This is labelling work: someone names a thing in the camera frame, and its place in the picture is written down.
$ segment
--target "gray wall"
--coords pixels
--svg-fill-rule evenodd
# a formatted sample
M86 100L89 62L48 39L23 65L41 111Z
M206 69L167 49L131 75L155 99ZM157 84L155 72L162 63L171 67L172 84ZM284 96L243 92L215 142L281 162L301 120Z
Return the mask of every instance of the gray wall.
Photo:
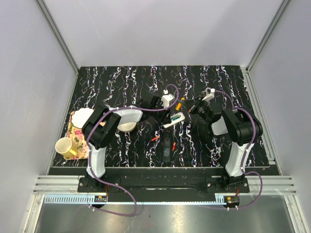
M245 66L282 0L45 2L80 66Z
M251 70L284 174L311 226L311 1L294 0Z
M0 1L0 226L19 231L74 79L34 0Z

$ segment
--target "white cup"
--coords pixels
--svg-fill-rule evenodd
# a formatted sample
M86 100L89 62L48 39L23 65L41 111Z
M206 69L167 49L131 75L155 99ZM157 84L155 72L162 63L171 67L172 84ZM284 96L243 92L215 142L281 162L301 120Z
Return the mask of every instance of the white cup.
M66 159L78 155L78 148L72 143L71 139L68 137L63 137L57 141L55 144L55 150L63 155Z

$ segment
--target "black tool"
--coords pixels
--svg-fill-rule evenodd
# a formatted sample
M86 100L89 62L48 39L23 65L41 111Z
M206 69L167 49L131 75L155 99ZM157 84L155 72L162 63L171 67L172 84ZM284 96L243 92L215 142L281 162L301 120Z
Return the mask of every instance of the black tool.
M172 131L171 128L164 129L164 140L163 140L163 153L162 153L162 162L171 161L171 152L172 152Z

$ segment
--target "wire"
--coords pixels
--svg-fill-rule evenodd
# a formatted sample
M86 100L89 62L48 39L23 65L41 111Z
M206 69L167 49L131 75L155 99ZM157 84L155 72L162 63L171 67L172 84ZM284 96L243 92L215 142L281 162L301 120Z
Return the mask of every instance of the wire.
M167 109L173 107L173 106L176 104L176 102L178 101L179 91L178 91L177 86L175 86L174 84L168 84L168 85L165 87L165 90L167 90L167 88L168 88L169 86L174 87L174 88L176 89L176 91L177 91L177 97L176 97L176 99L174 100L174 102L173 102L170 106L168 106L168 107L166 107L166 108L162 108L162 109L145 109L145 108L135 108L135 109L141 110L141 111L148 111L148 112L160 112L160 111L165 111L165 110L167 110ZM91 174L93 175L94 179L96 179L97 181L99 181L99 182L101 182L101 183L103 183L103 184L110 185L110 186L113 186L113 187L116 187L116 188L119 188L119 189L123 190L125 193L127 193L127 194L131 197L131 199L132 199L133 202L134 202L135 210L134 210L134 212L132 212L131 214L122 214L122 213L117 213L117 212L113 212L113 211L109 211L109 210L102 210L102 209L99 209L99 208L95 208L95 209L97 209L97 210L99 210L99 211L106 212L106 213L110 213L110 214L114 214L114 215L119 215L119 216L135 216L136 213L137 213L137 203L136 203L136 200L135 200L135 198L133 197L133 195L132 195L128 190L126 190L125 188L123 188L122 186L119 186L119 185L114 184L114 183L109 183L109 182L102 181L102 180L100 180L100 179L95 175L94 170L93 170L93 167L92 167L92 159L91 159L92 153L91 153L91 146L90 146L90 144L89 144L89 141L90 141L90 138L92 137L94 131L96 130L96 128L97 128L97 127L99 126L99 124L106 118L106 116L108 116L108 115L109 115L110 113L112 113L112 112L115 112L115 111L118 111L118 110L127 110L127 109L128 109L128 110L129 110L129 109L132 109L132 107L121 107L121 108L109 110L109 111L108 111L107 113L105 113L105 114L99 119L99 121L95 124L94 128L91 130L91 132L89 133L89 135L88 135L88 137L87 137L87 139L86 139L86 144L87 144L87 146L88 146L88 148L89 148L89 150L90 150L90 151L89 151L89 154L88 154L88 166L89 166L89 168L90 168L90 172L91 172Z

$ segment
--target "aluminum frame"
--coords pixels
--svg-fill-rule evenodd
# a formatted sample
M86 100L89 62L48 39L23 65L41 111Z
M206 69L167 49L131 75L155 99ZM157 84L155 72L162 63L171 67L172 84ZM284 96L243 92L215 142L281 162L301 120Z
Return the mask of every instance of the aluminum frame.
M250 71L256 60L258 59L261 51L263 50L264 46L266 45L267 41L269 40L273 30L276 28L278 22L281 20L283 14L285 13L287 7L290 5L290 3L292 2L292 0L283 0L281 5L279 6L278 10L276 11L276 14L274 15L266 33L264 34L263 38L261 39L261 42L259 43L253 57L251 58L248 66L246 67L246 69L248 71Z
M61 47L62 51L64 52L70 66L72 67L72 69L74 70L75 73L78 73L79 71L79 67L77 65L77 63L75 62L71 52L68 49L68 46L66 45L48 7L46 6L44 0L35 0L36 3L38 4L38 7L40 8L44 18L46 19L52 33L54 34L59 46Z
M39 218L39 214L42 208L42 203L46 195L93 195L95 193L78 193L78 180L79 176L39 176L36 182L36 186L33 193L33 204L29 213L29 217L24 227L26 233L34 233ZM250 193L241 194L246 195L256 195L259 190L259 178L256 176L247 176ZM262 195L281 195L287 204L287 208L295 229L296 233L309 233L306 220L302 214L299 200L297 198L297 193L290 176L262 176L263 179L263 190ZM133 204L132 202L113 202L113 204ZM196 204L207 204L202 202L138 202L138 204L178 204L178 205L196 205Z

